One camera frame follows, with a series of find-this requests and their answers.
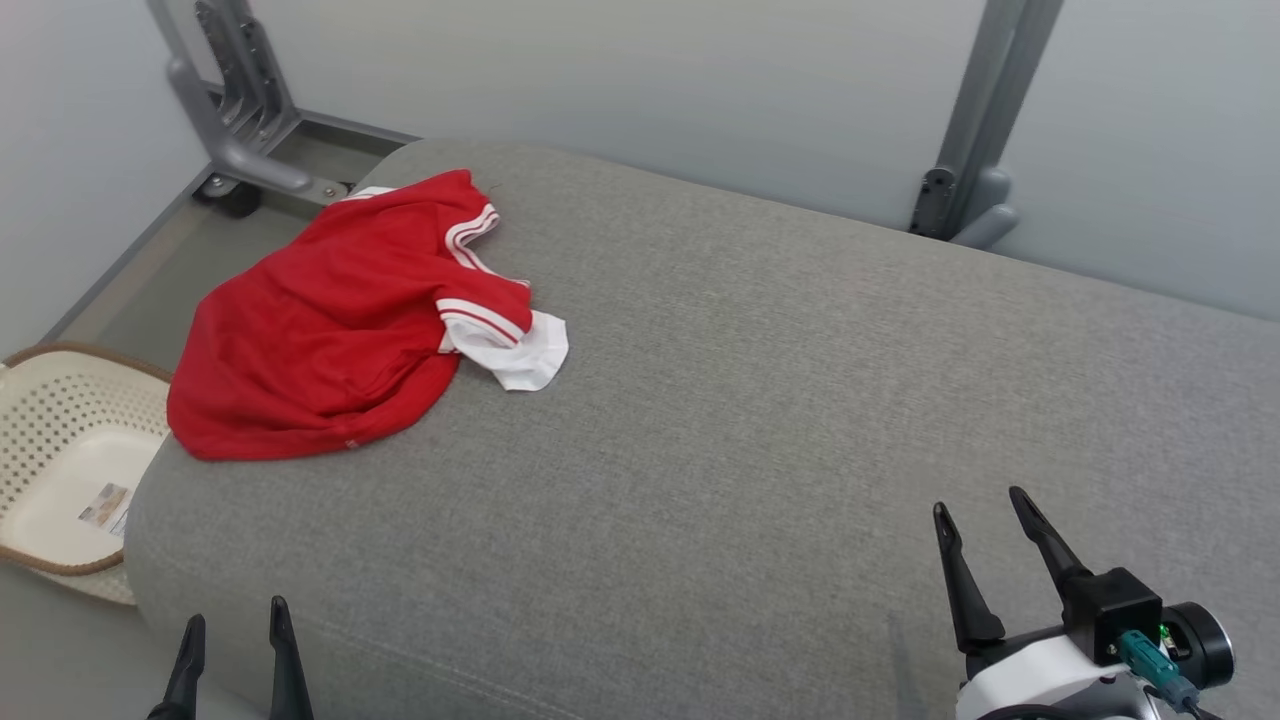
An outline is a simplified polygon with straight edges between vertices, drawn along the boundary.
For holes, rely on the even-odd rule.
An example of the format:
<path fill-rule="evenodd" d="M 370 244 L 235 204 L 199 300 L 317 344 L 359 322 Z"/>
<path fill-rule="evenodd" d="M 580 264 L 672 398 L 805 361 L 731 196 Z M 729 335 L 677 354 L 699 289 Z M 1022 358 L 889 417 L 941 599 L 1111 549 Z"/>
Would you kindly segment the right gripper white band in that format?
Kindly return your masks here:
<path fill-rule="evenodd" d="M 1039 506 L 1020 486 L 1007 489 L 1025 537 L 1038 548 L 1053 588 L 1068 602 L 1068 585 L 1093 577 Z M 1005 638 L 966 560 L 963 538 L 943 502 L 932 509 L 943 582 L 960 653 L 980 657 Z M 1199 688 L 1226 685 L 1235 675 L 1233 643 L 1219 620 L 1198 603 L 1162 610 L 1155 642 Z M 1164 701 L 1121 660 L 1098 666 L 1061 632 L 1033 639 L 973 670 L 957 692 L 955 720 L 1164 720 Z"/>

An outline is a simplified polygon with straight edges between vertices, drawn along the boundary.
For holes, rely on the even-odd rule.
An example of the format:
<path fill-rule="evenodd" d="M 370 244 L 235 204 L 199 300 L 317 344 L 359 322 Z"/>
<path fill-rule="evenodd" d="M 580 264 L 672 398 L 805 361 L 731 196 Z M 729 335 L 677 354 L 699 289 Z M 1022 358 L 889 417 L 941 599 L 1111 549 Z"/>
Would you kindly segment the red shirt white sleeves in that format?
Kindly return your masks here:
<path fill-rule="evenodd" d="M 466 169 L 325 208 L 197 306 L 168 395 L 177 442 L 205 461 L 357 448 L 421 419 L 463 359 L 545 388 L 567 327 L 471 250 L 499 220 Z"/>

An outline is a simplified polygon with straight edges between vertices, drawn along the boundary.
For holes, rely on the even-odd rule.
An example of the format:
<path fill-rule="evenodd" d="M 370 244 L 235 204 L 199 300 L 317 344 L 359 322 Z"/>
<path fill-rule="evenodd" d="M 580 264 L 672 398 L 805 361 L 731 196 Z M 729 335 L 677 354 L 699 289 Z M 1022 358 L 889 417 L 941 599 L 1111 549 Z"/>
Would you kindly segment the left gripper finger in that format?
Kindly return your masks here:
<path fill-rule="evenodd" d="M 189 618 L 161 701 L 147 720 L 196 720 L 198 682 L 205 667 L 206 623 L 201 614 Z"/>
<path fill-rule="evenodd" d="M 271 597 L 269 641 L 275 659 L 268 720 L 315 720 L 291 610 L 279 594 Z"/>

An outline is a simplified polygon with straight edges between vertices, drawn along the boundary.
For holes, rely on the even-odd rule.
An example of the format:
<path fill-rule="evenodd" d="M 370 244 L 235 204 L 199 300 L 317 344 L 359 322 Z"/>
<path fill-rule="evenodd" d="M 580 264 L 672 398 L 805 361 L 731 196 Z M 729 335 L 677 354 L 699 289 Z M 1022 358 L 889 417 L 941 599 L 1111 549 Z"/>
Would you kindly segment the grey partition post with bracket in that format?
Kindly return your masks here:
<path fill-rule="evenodd" d="M 908 229 L 991 250 L 1020 222 L 1001 158 L 1064 0 L 987 0 L 934 165 Z"/>

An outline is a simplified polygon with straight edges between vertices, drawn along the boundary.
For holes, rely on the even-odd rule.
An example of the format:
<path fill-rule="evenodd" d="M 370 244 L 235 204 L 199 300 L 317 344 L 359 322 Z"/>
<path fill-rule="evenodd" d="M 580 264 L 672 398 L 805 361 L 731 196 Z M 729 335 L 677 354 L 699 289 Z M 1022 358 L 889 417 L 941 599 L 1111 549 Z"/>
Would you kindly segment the grey partition foot with caster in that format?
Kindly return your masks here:
<path fill-rule="evenodd" d="M 265 192 L 328 206 L 351 183 L 271 158 L 302 123 L 250 0 L 145 0 L 170 50 L 166 78 L 210 159 L 197 202 L 242 219 Z"/>

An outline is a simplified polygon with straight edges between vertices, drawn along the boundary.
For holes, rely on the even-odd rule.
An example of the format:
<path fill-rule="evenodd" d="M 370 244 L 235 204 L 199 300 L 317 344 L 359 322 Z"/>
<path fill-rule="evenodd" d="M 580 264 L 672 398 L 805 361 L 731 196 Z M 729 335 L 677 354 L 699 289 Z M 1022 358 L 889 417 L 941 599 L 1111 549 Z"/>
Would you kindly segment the cream perforated laundry basket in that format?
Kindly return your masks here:
<path fill-rule="evenodd" d="M 124 536 L 170 433 L 170 373 L 78 343 L 0 360 L 0 560 L 132 606 Z"/>

